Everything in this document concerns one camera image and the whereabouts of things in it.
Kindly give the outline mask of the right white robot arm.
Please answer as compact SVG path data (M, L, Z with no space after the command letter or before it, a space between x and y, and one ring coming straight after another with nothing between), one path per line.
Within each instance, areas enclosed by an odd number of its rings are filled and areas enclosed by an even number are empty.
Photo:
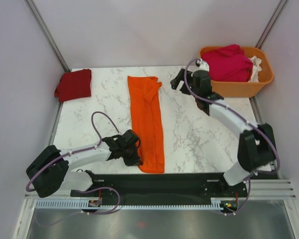
M218 183L222 195L230 196L236 191L236 185L250 178L252 173L259 173L261 167L274 161L280 166L273 128L267 123L247 121L232 109L220 94L212 90L207 70L191 72L182 68L170 81L171 88L175 90L180 82L183 82L180 88L183 94L194 96L201 111L225 125L239 140L238 161L223 173Z

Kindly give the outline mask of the orange t shirt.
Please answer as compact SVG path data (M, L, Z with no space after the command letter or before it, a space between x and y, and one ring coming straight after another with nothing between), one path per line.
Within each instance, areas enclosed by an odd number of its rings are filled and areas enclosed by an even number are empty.
M159 103L162 82L155 76L128 76L131 102L132 130L139 136L141 145L138 153L144 173L164 173L165 157L163 128Z

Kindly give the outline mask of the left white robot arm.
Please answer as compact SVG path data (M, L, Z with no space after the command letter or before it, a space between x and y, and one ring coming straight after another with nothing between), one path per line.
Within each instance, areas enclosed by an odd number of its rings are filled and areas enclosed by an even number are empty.
M26 169L29 178L26 191L36 192L40 198L49 197L59 189L94 196L99 192L99 183L92 179L90 171L77 172L76 169L119 158L126 166L142 165L138 154L140 146L141 139L131 129L74 149L60 150L50 145Z

